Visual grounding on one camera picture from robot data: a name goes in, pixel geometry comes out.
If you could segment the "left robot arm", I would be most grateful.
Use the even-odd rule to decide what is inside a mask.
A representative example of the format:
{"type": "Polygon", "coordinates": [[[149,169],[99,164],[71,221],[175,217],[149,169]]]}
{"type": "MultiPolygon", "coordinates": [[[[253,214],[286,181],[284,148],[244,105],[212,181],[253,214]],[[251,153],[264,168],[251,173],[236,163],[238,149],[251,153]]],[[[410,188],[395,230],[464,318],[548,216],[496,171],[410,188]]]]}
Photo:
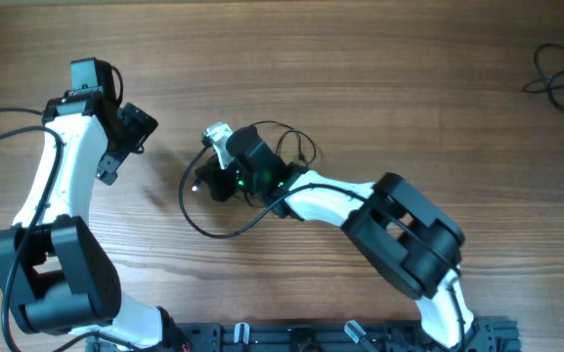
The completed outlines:
{"type": "Polygon", "coordinates": [[[157,122],[122,102],[122,77],[96,58],[70,64],[71,88],[50,100],[45,143],[30,193],[0,230],[3,330],[94,336],[125,350],[164,343],[166,315],[121,290],[116,268],[89,229],[96,181],[111,185],[141,154],[157,122]]]}

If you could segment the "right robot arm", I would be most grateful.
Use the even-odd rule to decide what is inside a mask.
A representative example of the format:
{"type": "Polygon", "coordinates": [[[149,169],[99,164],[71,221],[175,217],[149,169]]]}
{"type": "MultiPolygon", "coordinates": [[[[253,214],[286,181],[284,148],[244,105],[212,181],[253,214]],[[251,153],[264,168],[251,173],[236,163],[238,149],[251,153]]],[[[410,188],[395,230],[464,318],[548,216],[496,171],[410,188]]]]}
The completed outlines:
{"type": "Polygon", "coordinates": [[[265,213],[339,228],[392,287],[414,300],[423,331],[443,348],[465,348],[474,315],[461,291],[461,228],[406,179],[385,173],[376,182],[326,178],[286,163],[255,126],[223,122],[202,135],[214,158],[195,171],[213,200],[257,197],[265,213]]]}

